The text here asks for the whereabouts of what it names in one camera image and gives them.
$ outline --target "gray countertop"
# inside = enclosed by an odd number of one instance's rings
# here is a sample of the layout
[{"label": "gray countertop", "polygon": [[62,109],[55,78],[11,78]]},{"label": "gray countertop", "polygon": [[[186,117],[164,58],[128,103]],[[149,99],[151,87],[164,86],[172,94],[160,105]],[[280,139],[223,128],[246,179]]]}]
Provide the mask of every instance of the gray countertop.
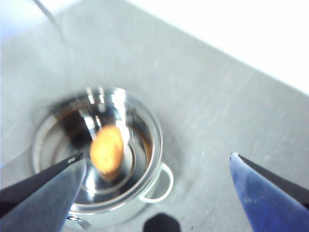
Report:
[{"label": "gray countertop", "polygon": [[182,231],[252,231],[231,151],[309,188],[307,96],[125,2],[83,1],[57,22],[63,39],[46,22],[1,43],[2,187],[30,175],[13,167],[44,106],[86,86],[117,86],[157,114],[175,184],[163,202],[105,231],[142,231],[159,212]]}]

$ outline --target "silver cooking pot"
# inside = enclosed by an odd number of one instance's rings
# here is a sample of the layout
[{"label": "silver cooking pot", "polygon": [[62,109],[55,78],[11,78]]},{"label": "silver cooking pot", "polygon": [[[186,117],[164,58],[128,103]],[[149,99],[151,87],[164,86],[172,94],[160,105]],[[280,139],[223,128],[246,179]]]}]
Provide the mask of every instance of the silver cooking pot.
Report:
[{"label": "silver cooking pot", "polygon": [[[115,124],[122,131],[126,145],[119,175],[113,180],[102,178],[89,159],[89,145],[106,124]],[[123,89],[87,88],[51,107],[34,139],[33,171],[38,173],[78,151],[86,157],[87,173],[69,211],[68,226],[115,225],[171,192],[173,174],[161,160],[159,122],[144,103]],[[168,175],[169,187],[153,199],[161,171]]]}]

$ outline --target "metal pot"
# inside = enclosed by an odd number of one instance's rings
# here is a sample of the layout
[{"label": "metal pot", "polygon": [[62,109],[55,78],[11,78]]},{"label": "metal pot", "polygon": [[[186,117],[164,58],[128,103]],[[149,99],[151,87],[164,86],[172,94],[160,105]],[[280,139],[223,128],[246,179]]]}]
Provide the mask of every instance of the metal pot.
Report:
[{"label": "metal pot", "polygon": [[[83,151],[96,131],[115,124],[124,136],[124,161],[119,175],[106,180],[87,159],[87,173],[72,205],[66,225],[105,227],[124,221],[147,203],[165,199],[173,186],[173,174],[162,163],[162,131],[155,115],[144,103],[123,89],[99,87],[54,105],[39,126],[32,147],[34,173]],[[161,171],[169,177],[169,187],[152,199]]]}]

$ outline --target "pot handle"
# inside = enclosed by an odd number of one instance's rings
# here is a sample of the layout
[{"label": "pot handle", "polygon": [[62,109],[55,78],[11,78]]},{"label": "pot handle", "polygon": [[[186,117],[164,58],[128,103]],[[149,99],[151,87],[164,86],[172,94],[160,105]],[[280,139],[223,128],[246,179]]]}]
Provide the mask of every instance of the pot handle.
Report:
[{"label": "pot handle", "polygon": [[139,200],[141,202],[145,202],[145,203],[158,203],[158,202],[164,200],[165,198],[167,198],[167,196],[170,194],[170,192],[171,192],[171,190],[173,188],[173,185],[174,185],[173,173],[172,173],[171,169],[165,163],[162,163],[161,170],[164,171],[168,175],[168,177],[169,177],[169,187],[168,187],[168,189],[166,190],[166,192],[161,197],[158,197],[158,198],[155,198],[155,199],[147,198],[146,195],[151,191],[151,189],[156,184],[156,181],[154,181],[147,188],[147,190],[140,195]]},{"label": "pot handle", "polygon": [[67,220],[70,220],[70,221],[73,221],[73,222],[77,223],[84,230],[86,230],[86,229],[88,229],[90,227],[90,224],[86,220],[83,220],[83,219],[81,219],[79,217],[68,215],[67,216]]}]

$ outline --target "orange object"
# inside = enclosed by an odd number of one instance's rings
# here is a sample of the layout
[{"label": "orange object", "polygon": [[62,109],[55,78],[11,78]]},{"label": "orange object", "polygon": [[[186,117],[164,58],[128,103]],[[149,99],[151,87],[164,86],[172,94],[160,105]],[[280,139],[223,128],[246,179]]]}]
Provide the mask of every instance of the orange object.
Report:
[{"label": "orange object", "polygon": [[123,159],[124,143],[119,128],[105,125],[90,145],[90,158],[94,166],[104,175],[115,173]]}]

